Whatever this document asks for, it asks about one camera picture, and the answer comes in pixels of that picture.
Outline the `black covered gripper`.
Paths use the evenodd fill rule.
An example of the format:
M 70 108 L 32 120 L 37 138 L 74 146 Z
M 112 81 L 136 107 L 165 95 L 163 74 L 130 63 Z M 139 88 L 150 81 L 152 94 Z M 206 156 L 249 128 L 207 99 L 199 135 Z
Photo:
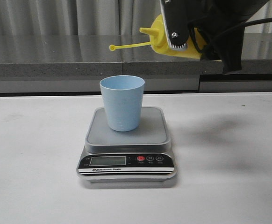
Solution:
M 190 38 L 201 58 L 221 60 L 223 74 L 242 69 L 244 23 L 265 0 L 160 0 L 168 46 L 187 49 Z

